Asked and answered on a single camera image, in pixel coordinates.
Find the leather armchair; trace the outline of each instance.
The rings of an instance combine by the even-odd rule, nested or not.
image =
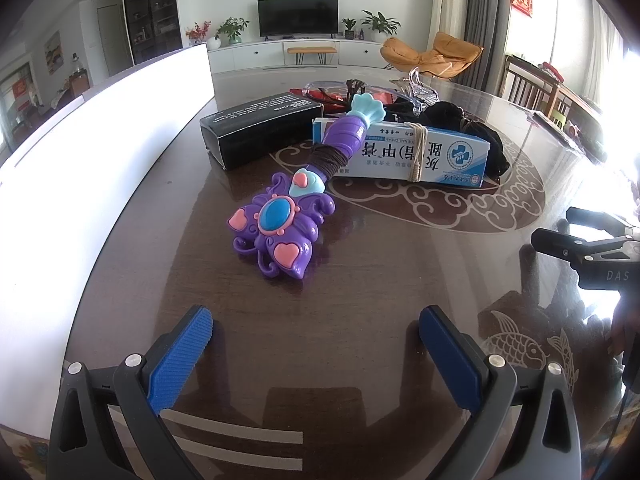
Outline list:
[[[380,48],[382,57],[401,72],[410,72],[416,66],[420,73],[428,72],[443,79],[457,76],[482,54],[482,47],[438,32],[433,48],[418,53],[407,44],[391,37]]]

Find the glossy table surface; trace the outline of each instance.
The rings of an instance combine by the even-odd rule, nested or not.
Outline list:
[[[215,75],[215,102],[149,171],[102,249],[66,358],[115,365],[145,352],[192,304],[208,306],[213,340],[165,413],[205,478],[425,478],[466,420],[417,336],[428,304],[512,364],[562,364],[582,440],[620,398],[606,322],[583,321],[610,316],[618,294],[578,289],[568,263],[528,242],[570,205],[626,212],[628,186],[502,99],[433,81],[441,99],[500,133],[512,165],[501,184],[336,178],[336,211],[301,282],[265,279],[232,249],[226,220],[275,171],[303,164],[308,145],[225,173],[198,117],[313,80],[391,86],[398,76],[357,67]]]

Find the plant pot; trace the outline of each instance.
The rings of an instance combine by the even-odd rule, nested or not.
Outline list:
[[[216,38],[215,36],[212,36],[207,40],[207,50],[216,50],[220,48],[221,44],[222,44],[222,41],[220,41],[220,38]]]
[[[371,31],[371,40],[376,43],[385,43],[388,40],[389,35],[386,32],[380,32],[379,30]]]

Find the toy wand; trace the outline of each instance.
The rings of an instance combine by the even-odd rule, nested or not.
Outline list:
[[[302,279],[312,244],[318,240],[318,224],[335,211],[324,183],[362,148],[370,124],[384,117],[382,102],[371,94],[355,95],[351,111],[331,124],[304,168],[293,178],[274,173],[271,186],[227,221],[236,235],[234,249],[240,254],[257,254],[258,266],[269,278],[283,270]]]

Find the white tv cabinet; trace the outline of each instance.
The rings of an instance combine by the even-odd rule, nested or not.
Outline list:
[[[296,66],[296,55],[288,54],[290,47],[332,46],[338,52],[326,55],[328,66],[355,65],[384,68],[386,61],[380,56],[381,43],[362,40],[269,40],[252,43],[238,43],[209,50],[211,73],[229,72],[245,68],[270,68]],[[306,54],[303,66],[318,66],[316,54]]]

